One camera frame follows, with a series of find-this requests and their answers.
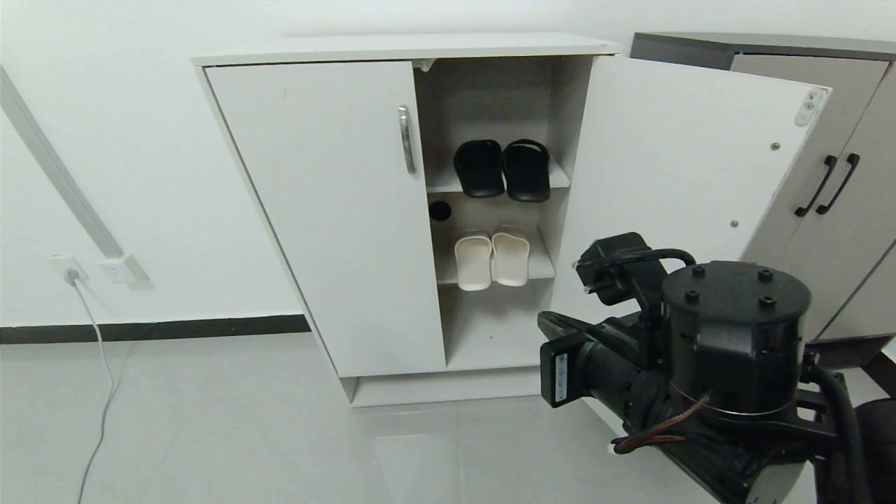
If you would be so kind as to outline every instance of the black door handle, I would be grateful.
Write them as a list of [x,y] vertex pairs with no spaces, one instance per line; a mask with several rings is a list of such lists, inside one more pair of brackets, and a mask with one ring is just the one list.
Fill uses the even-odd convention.
[[831,211],[831,208],[837,203],[837,198],[840,197],[840,193],[843,192],[843,188],[846,187],[847,182],[849,182],[849,178],[852,177],[852,173],[856,171],[856,166],[858,166],[858,162],[861,160],[855,152],[851,153],[846,157],[846,163],[849,164],[849,171],[846,174],[846,178],[843,179],[843,183],[840,184],[840,188],[837,189],[837,192],[834,193],[834,197],[831,198],[831,201],[828,204],[819,204],[818,208],[815,209],[815,212],[819,215],[825,215],[827,212]]
[[818,199],[818,195],[822,193],[824,185],[828,183],[828,178],[831,178],[834,167],[837,166],[837,156],[828,156],[824,158],[824,166],[828,167],[828,170],[824,173],[822,184],[815,190],[815,194],[812,196],[812,200],[809,201],[809,204],[807,204],[806,206],[800,206],[795,212],[793,212],[795,216],[805,217],[806,214],[809,213],[809,209],[811,209],[815,205],[815,200]]

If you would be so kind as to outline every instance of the cabinet top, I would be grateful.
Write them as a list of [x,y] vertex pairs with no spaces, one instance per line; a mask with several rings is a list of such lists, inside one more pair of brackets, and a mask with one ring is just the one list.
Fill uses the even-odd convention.
[[836,39],[770,33],[635,33],[634,39],[656,40],[730,54],[777,56],[845,57],[851,59],[896,60],[896,42]]
[[439,33],[281,38],[225,53],[196,56],[196,66],[265,65],[438,57],[618,54],[614,42],[569,33]]

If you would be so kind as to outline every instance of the white power cord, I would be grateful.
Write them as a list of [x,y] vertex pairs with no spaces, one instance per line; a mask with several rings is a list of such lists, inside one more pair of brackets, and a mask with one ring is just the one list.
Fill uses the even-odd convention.
[[78,293],[78,298],[81,300],[81,304],[84,306],[84,311],[87,312],[87,318],[90,319],[90,324],[93,326],[93,331],[97,333],[97,342],[99,343],[99,356],[102,357],[103,365],[106,366],[106,373],[109,376],[109,395],[106,398],[106,405],[103,406],[102,420],[100,420],[99,422],[99,441],[97,441],[97,446],[93,449],[93,453],[90,454],[90,460],[87,461],[87,467],[84,468],[84,476],[82,476],[81,478],[81,489],[78,491],[78,504],[81,504],[81,499],[83,499],[84,497],[84,486],[87,484],[87,474],[90,473],[90,467],[93,465],[93,459],[97,456],[99,446],[103,444],[103,439],[106,437],[106,414],[109,411],[109,405],[112,404],[112,396],[115,395],[116,386],[115,379],[112,378],[112,370],[109,369],[109,363],[106,360],[106,353],[103,351],[103,335],[99,331],[97,321],[94,320],[93,314],[90,312],[90,307],[87,306],[87,300],[84,298],[84,295],[81,294],[81,289],[78,288],[79,280],[81,280],[81,276],[78,275],[77,271],[70,269],[65,272],[65,282],[74,287],[74,291]]

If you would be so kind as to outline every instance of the cable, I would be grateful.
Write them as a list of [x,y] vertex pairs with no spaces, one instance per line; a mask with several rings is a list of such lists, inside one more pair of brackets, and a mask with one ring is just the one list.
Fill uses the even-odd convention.
[[858,427],[856,410],[852,408],[846,388],[827,369],[813,366],[809,371],[809,380],[817,383],[824,396],[831,401],[831,413],[837,422],[837,430],[846,459],[846,475],[849,488],[852,490],[854,504],[872,504],[871,486],[868,483],[865,467],[865,452],[862,448],[862,435]]
[[84,468],[84,476],[82,476],[81,478],[81,489],[78,491],[78,504],[81,504],[81,500],[84,498],[84,487],[87,485],[87,474],[90,473],[90,467],[93,465],[93,459],[97,456],[99,446],[103,444],[103,439],[106,437],[106,415],[109,411],[109,405],[112,404],[112,397],[115,395],[116,387],[115,379],[112,377],[112,370],[109,368],[109,363],[106,360],[106,352],[103,351],[103,335],[99,331],[97,321],[94,320],[93,314],[90,312],[90,307],[87,306],[87,300],[84,298],[84,295],[81,294],[81,289],[78,288],[78,280],[81,280],[78,272],[74,270],[68,270],[67,272],[65,272],[65,282],[74,287],[74,291],[78,293],[78,298],[81,300],[81,304],[84,306],[84,311],[87,312],[87,318],[90,319],[90,324],[93,326],[93,331],[97,334],[97,342],[99,343],[99,356],[102,357],[103,365],[106,366],[106,373],[109,376],[109,395],[106,398],[106,405],[103,406],[102,419],[99,421],[99,441],[97,441],[97,446],[93,449],[93,453],[90,454],[90,460],[87,461],[87,467]]
[[707,393],[688,409],[671,418],[661,421],[647,430],[643,430],[630,436],[625,436],[624,438],[613,439],[610,441],[610,443],[613,444],[613,451],[616,452],[617,455],[626,455],[638,448],[653,444],[673,443],[687,440],[686,436],[664,434],[663,432],[690,418],[691,415],[697,413],[697,410],[703,408],[709,401],[710,395]]

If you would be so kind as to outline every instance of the white slipper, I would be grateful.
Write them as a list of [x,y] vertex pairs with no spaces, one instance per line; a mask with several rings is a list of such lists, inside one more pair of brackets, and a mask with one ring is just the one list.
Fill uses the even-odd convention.
[[482,291],[492,284],[492,241],[485,231],[467,231],[454,244],[457,285],[465,291]]
[[529,280],[529,241],[513,226],[498,226],[492,235],[495,249],[495,280],[502,285],[522,287]]

